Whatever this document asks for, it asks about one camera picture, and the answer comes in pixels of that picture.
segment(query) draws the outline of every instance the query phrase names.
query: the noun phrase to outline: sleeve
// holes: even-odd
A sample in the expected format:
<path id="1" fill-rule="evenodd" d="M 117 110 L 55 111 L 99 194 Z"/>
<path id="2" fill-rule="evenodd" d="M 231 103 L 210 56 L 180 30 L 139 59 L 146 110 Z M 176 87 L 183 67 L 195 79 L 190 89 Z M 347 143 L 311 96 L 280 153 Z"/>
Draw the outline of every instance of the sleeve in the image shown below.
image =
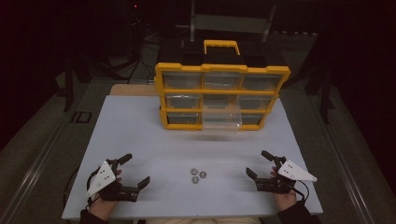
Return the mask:
<path id="1" fill-rule="evenodd" d="M 87 209 L 81 210 L 79 224 L 108 224 L 99 217 L 89 213 Z"/>
<path id="2" fill-rule="evenodd" d="M 317 216 L 312 216 L 303 202 L 299 201 L 294 206 L 279 212 L 278 217 L 282 224 L 320 224 Z"/>

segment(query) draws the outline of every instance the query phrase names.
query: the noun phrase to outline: hex nut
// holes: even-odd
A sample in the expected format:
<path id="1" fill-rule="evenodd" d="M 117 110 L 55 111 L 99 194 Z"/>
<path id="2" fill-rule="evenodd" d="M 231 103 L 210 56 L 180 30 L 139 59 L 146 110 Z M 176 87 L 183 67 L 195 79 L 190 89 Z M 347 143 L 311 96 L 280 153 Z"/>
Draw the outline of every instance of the hex nut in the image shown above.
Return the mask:
<path id="1" fill-rule="evenodd" d="M 198 184 L 198 182 L 199 182 L 198 176 L 193 176 L 191 180 L 192 180 L 193 184 Z"/>
<path id="2" fill-rule="evenodd" d="M 205 178 L 205 177 L 206 177 L 206 172 L 205 172 L 205 171 L 202 171 L 201 173 L 199 173 L 199 176 L 200 176 L 201 178 Z"/>
<path id="3" fill-rule="evenodd" d="M 195 169 L 195 168 L 192 168 L 192 169 L 190 170 L 190 172 L 191 172 L 192 175 L 197 175 L 197 174 L 198 174 L 198 170 Z"/>

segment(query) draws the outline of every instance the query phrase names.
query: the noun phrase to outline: floor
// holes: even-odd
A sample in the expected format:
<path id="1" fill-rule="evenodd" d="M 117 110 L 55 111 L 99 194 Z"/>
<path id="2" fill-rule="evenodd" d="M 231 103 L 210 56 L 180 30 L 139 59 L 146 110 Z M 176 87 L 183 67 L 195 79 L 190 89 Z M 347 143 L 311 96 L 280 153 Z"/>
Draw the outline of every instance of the floor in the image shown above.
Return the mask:
<path id="1" fill-rule="evenodd" d="M 161 39 L 148 36 L 139 65 L 130 83 L 152 84 Z M 271 34 L 295 76 L 315 36 L 294 37 Z M 114 63 L 122 59 L 113 59 Z M 120 71 L 129 76 L 134 68 Z M 93 73 L 91 83 L 75 81 L 75 101 L 69 112 L 64 98 L 54 95 L 26 123 L 0 153 L 0 223 L 65 223 L 62 220 L 67 192 L 89 144 L 95 122 L 114 80 Z M 60 74 L 60 86 L 64 85 Z M 359 128 L 347 111 L 335 87 L 331 90 L 334 109 L 330 124 L 318 114 L 319 98 L 306 95 L 307 80 L 280 92 L 290 125 L 310 173 L 318 177 L 315 188 L 324 213 L 322 223 L 396 223 L 396 198 L 367 147 Z M 75 111 L 91 113 L 88 123 L 73 122 Z M 277 217 L 263 217 L 265 223 L 280 223 Z M 111 223 L 132 223 L 112 220 Z"/>

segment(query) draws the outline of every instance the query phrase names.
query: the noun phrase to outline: carrying handle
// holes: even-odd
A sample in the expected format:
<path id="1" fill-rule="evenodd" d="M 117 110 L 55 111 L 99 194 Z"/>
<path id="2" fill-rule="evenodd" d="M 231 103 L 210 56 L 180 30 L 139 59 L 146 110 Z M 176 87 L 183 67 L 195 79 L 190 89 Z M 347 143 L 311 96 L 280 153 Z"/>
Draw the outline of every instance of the carrying handle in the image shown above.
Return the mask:
<path id="1" fill-rule="evenodd" d="M 238 44 L 234 40 L 204 40 L 205 54 L 207 47 L 235 48 L 236 55 L 241 55 L 239 53 Z"/>

